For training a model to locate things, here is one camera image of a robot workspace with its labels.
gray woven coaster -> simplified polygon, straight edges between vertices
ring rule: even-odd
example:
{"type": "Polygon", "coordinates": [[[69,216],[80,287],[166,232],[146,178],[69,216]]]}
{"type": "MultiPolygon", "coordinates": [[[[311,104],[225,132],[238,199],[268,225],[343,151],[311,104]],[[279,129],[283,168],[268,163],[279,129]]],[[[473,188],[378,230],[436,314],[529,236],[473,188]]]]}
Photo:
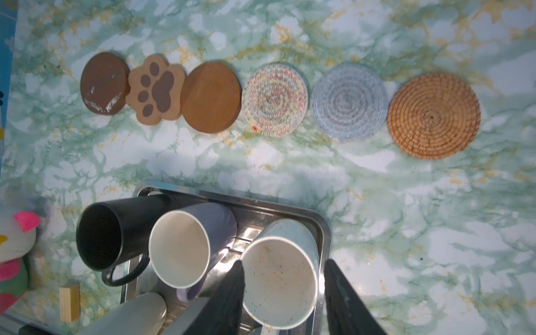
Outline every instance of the gray woven coaster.
{"type": "Polygon", "coordinates": [[[389,102],[382,80],[367,67],[341,64],[315,86],[311,112],[318,126],[341,142],[374,135],[385,122],[389,102]]]}

wooden block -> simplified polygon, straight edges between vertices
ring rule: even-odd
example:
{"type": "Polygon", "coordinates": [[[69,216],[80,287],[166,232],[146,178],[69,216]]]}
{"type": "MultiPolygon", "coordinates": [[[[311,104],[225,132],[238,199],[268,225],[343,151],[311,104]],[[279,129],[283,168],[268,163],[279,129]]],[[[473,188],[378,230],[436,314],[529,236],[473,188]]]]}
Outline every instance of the wooden block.
{"type": "Polygon", "coordinates": [[[59,288],[59,317],[62,322],[80,317],[80,285],[75,280],[59,288]]]}

pink ear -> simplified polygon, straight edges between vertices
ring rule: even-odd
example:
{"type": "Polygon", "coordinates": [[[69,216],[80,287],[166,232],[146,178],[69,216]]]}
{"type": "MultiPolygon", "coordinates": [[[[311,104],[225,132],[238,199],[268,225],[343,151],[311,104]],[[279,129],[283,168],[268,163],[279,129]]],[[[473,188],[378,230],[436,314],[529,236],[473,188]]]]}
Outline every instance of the pink ear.
{"type": "Polygon", "coordinates": [[[34,212],[19,212],[13,215],[23,232],[27,233],[39,225],[41,219],[34,212]]]}

round coaster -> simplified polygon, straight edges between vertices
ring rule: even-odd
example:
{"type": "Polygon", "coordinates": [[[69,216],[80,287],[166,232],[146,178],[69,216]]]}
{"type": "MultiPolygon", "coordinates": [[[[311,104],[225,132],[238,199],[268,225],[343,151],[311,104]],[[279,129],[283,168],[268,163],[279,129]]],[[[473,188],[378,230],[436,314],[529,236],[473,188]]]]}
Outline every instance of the round coaster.
{"type": "Polygon", "coordinates": [[[87,62],[80,77],[80,94],[87,109],[113,115],[125,106],[130,92],[129,67],[112,53],[100,53],[87,62]]]}
{"type": "Polygon", "coordinates": [[[242,94],[242,110],[251,128],[275,137],[290,134],[300,125],[308,102],[302,77],[282,64],[260,68],[242,94]]]}
{"type": "Polygon", "coordinates": [[[446,73],[410,80],[389,105],[389,131],[408,154],[441,159],[461,151],[477,135],[480,105],[471,87],[446,73]]]}
{"type": "Polygon", "coordinates": [[[320,78],[311,98],[318,126],[341,142],[374,135],[387,118],[388,106],[382,80],[367,67],[349,63],[320,78]]]}
{"type": "Polygon", "coordinates": [[[196,67],[181,90],[182,115],[197,131],[217,133],[229,128],[240,112],[240,83],[220,62],[196,67]]]}

black mug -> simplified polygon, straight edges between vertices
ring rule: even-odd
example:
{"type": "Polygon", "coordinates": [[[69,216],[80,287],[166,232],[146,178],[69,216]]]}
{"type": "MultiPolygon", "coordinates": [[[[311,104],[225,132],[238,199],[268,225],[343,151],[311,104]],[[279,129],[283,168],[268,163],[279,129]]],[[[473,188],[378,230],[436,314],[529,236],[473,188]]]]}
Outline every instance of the black mug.
{"type": "Polygon", "coordinates": [[[149,264],[149,236],[159,217],[177,206],[167,195],[94,203],[80,217],[76,245],[84,263],[102,271],[108,286],[122,286],[138,277],[149,264]],[[115,267],[136,256],[142,258],[125,277],[113,280],[115,267]]]}

